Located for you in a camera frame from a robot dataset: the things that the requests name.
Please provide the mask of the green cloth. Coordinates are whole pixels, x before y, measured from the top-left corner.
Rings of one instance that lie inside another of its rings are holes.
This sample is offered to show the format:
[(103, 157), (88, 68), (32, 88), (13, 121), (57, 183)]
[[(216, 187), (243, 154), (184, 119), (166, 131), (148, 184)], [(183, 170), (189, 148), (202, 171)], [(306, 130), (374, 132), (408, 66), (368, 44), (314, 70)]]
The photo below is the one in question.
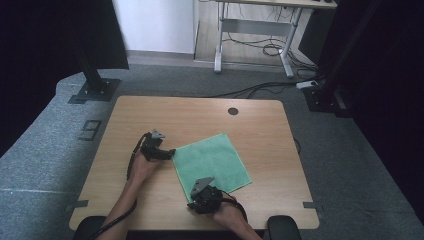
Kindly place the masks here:
[(213, 177), (212, 186), (231, 193), (252, 182), (245, 165), (225, 133), (176, 149), (174, 166), (189, 203), (198, 179)]

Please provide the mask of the person's right hand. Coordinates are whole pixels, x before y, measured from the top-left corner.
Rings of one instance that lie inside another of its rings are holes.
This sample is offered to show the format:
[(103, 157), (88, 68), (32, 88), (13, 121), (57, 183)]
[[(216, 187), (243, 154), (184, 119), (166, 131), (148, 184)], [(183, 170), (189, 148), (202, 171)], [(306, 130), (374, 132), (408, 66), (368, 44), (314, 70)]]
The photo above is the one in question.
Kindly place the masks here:
[(222, 227), (234, 230), (243, 226), (246, 221), (242, 211), (235, 204), (236, 200), (229, 195), (223, 198), (219, 209), (210, 218)]

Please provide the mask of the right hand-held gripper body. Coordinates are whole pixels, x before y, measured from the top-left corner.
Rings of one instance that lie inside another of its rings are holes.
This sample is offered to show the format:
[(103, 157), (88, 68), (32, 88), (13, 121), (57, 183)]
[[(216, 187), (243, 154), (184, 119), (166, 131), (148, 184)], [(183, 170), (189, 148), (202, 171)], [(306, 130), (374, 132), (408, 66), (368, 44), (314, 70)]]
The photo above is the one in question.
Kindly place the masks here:
[(214, 177), (197, 179), (190, 192), (190, 197), (195, 198), (195, 205), (201, 209), (201, 214), (215, 213), (221, 205), (223, 194), (217, 187), (210, 185), (213, 181)]

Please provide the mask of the black computer tower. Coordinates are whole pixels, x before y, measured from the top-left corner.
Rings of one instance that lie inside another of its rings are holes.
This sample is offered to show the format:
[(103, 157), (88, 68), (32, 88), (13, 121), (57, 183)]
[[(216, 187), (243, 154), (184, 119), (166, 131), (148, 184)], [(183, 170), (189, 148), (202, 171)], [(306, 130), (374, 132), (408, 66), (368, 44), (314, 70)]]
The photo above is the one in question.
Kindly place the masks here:
[(319, 64), (334, 15), (334, 10), (314, 9), (300, 41), (298, 49), (316, 65)]

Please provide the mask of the white desk frame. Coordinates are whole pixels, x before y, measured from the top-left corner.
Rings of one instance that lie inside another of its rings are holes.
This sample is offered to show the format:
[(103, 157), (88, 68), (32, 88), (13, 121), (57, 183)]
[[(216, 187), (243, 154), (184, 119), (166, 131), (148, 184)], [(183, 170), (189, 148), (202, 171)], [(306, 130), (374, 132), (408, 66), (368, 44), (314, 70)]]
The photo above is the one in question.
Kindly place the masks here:
[[(334, 0), (214, 0), (218, 3), (218, 43), (215, 49), (214, 72), (222, 70), (223, 33), (280, 36), (286, 38), (285, 46), (279, 51), (284, 72), (289, 79), (294, 77), (288, 59), (288, 52), (296, 33), (304, 9), (336, 9)], [(293, 19), (289, 22), (269, 22), (257, 20), (231, 19), (225, 16), (226, 6), (230, 3), (291, 7)]]

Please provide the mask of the black curtain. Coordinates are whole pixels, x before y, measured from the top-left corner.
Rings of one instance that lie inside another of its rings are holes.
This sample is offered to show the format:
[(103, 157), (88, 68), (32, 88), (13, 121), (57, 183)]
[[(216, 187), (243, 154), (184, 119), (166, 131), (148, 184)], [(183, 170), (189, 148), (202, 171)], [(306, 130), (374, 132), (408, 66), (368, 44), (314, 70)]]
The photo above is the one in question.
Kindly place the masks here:
[(424, 224), (424, 0), (335, 0), (326, 90), (348, 111)]
[(84, 63), (128, 67), (113, 0), (0, 0), (0, 157)]

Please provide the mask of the white power strip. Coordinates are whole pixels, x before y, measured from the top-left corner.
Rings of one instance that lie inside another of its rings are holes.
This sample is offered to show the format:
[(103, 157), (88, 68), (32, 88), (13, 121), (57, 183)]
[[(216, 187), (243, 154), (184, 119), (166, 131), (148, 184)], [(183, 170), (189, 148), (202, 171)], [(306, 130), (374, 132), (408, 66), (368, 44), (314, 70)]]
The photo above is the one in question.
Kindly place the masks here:
[(315, 80), (299, 82), (296, 84), (296, 88), (301, 90), (310, 87), (317, 87), (318, 83)]

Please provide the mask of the black metal stand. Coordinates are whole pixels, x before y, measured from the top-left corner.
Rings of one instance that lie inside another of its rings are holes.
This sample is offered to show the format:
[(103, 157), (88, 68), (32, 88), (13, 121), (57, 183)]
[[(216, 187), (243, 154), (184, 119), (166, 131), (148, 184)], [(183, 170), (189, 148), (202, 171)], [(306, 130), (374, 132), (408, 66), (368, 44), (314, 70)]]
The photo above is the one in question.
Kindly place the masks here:
[(303, 90), (310, 111), (349, 116), (343, 99), (337, 95), (341, 73), (381, 1), (335, 0), (338, 6), (318, 59), (318, 76), (311, 77), (323, 83)]
[(76, 59), (85, 76), (85, 83), (69, 104), (85, 104), (87, 101), (109, 102), (120, 84), (119, 79), (102, 78), (96, 68), (93, 68), (77, 37), (73, 37)]

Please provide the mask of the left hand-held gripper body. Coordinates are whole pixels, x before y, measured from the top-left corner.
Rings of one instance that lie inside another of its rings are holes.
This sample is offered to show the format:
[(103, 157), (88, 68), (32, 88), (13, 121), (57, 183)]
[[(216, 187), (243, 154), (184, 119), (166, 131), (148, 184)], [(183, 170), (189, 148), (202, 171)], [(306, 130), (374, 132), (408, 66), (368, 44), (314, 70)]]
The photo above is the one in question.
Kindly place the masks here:
[(163, 155), (160, 153), (159, 149), (159, 146), (163, 142), (163, 138), (164, 135), (156, 129), (142, 136), (140, 152), (145, 156), (147, 161), (151, 161), (155, 155)]

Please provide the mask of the person's left hand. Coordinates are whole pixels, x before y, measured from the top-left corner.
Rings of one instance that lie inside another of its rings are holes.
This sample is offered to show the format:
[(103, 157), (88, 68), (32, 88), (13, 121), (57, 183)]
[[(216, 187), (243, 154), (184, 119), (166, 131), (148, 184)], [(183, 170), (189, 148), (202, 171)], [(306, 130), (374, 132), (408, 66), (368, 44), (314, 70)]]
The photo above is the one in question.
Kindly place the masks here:
[(141, 187), (160, 165), (160, 161), (147, 161), (143, 154), (135, 156), (128, 182), (131, 186)]

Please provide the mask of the grey tape strip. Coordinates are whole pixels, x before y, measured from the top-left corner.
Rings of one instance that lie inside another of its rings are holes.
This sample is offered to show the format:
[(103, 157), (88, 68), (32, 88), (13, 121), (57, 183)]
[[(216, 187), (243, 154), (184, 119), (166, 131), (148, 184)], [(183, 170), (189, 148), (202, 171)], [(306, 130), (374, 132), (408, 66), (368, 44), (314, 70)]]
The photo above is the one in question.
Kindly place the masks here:
[(73, 212), (75, 208), (83, 208), (88, 206), (89, 200), (78, 200), (72, 204), (68, 204), (65, 207), (65, 212)]
[(315, 209), (317, 212), (323, 212), (323, 206), (315, 202), (303, 202), (305, 209)]

